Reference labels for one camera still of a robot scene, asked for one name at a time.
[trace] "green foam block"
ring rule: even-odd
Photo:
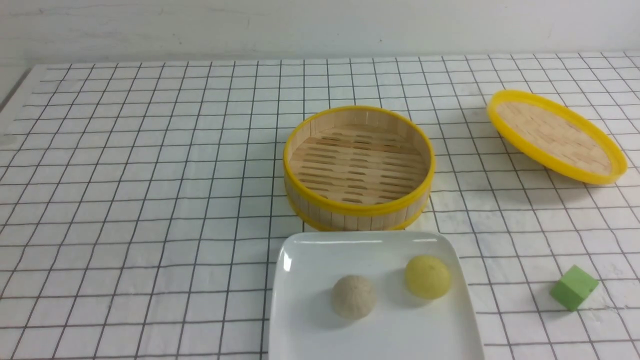
[[[576,311],[580,304],[598,286],[598,281],[583,269],[573,265],[564,273],[556,285],[551,289],[551,297],[569,311]]]

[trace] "yellow rim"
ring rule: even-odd
[[[293,209],[293,211],[296,213],[296,215],[298,217],[300,217],[302,219],[302,221],[304,221],[305,223],[307,223],[309,226],[313,227],[316,230],[319,231],[344,231],[343,229],[332,229],[331,227],[326,227],[322,224],[320,224],[319,222],[315,222],[313,220],[311,220],[306,214],[304,214],[302,211],[300,211],[296,205],[293,203],[293,201],[291,201],[291,198],[289,197],[289,194],[287,194],[287,200],[289,201],[289,205],[291,206],[291,208]],[[391,227],[389,229],[385,229],[385,230],[404,230],[407,226],[411,225],[414,221],[416,221],[420,215],[422,215],[422,212],[424,211],[424,208],[427,207],[427,205],[429,204],[429,202],[427,202],[423,207],[420,208],[420,211],[418,211],[416,214],[414,214],[412,217],[410,217],[407,221],[403,222],[402,224],[396,225],[394,227]]]
[[[386,202],[384,204],[355,205],[355,204],[346,204],[339,201],[325,199],[324,197],[321,197],[320,195],[307,189],[304,185],[302,185],[300,180],[296,179],[296,177],[293,175],[293,172],[291,171],[291,168],[289,167],[289,160],[287,159],[287,156],[286,156],[286,154],[289,152],[289,146],[291,146],[291,139],[294,138],[296,133],[300,131],[300,129],[302,129],[304,125],[306,125],[309,122],[312,122],[314,119],[323,115],[335,113],[338,111],[345,111],[345,110],[368,110],[368,111],[378,111],[381,113],[385,113],[387,115],[391,115],[395,117],[400,121],[403,121],[404,123],[411,126],[412,129],[417,131],[418,134],[420,134],[420,137],[426,142],[427,148],[429,149],[429,162],[431,165],[429,166],[429,171],[427,172],[427,176],[424,178],[423,182],[414,191],[401,197],[400,199]],[[287,143],[284,145],[284,156],[282,159],[282,163],[284,164],[285,176],[287,176],[291,180],[291,184],[293,185],[296,192],[302,195],[302,197],[304,197],[310,203],[316,206],[319,206],[320,208],[323,208],[327,211],[331,211],[333,213],[368,217],[368,216],[376,216],[376,215],[384,215],[387,213],[393,213],[397,210],[407,207],[407,205],[409,205],[410,203],[418,199],[420,196],[422,196],[422,194],[424,194],[424,192],[429,188],[429,184],[431,184],[431,180],[433,179],[433,174],[435,173],[435,167],[436,167],[436,157],[435,157],[435,154],[433,153],[433,147],[431,146],[431,142],[429,141],[429,138],[427,138],[427,136],[425,136],[422,130],[419,127],[417,127],[413,122],[411,122],[410,120],[406,119],[405,117],[399,114],[396,114],[388,110],[384,110],[381,108],[374,108],[372,106],[358,105],[358,106],[343,106],[341,108],[333,108],[333,109],[325,110],[303,121],[302,124],[298,125],[294,129],[294,131],[289,136]]]
[[[525,140],[509,125],[507,125],[497,112],[497,106],[508,101],[524,102],[526,104],[537,106],[562,117],[569,123],[577,126],[604,150],[607,157],[611,160],[611,173],[608,175],[602,175],[574,167],[573,165],[557,159]],[[559,172],[564,176],[589,184],[611,184],[618,180],[618,178],[627,171],[625,155],[616,143],[602,132],[602,130],[572,110],[569,110],[568,108],[544,97],[518,90],[503,90],[493,95],[491,102],[487,106],[487,112],[491,122],[493,122],[493,125],[498,132],[513,146],[542,165],[545,165],[551,170]]]

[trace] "white wall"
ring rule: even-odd
[[[621,49],[639,0],[0,1],[0,65]]]

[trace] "white plate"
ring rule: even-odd
[[[404,287],[416,255],[440,258],[451,290],[425,302]],[[344,320],[331,288],[348,275],[369,278],[378,296],[371,314]],[[482,360],[476,314],[453,246],[444,236],[411,231],[303,233],[282,245],[273,285],[269,358],[274,360]]]

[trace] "grid tablecloth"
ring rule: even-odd
[[[639,359],[640,52],[48,66],[0,148],[0,358],[265,359],[291,234],[282,150],[349,104],[433,141],[410,229],[460,256],[487,359]],[[630,168],[585,186],[518,152],[485,106],[503,88],[563,103]],[[548,295],[579,265],[575,313]]]

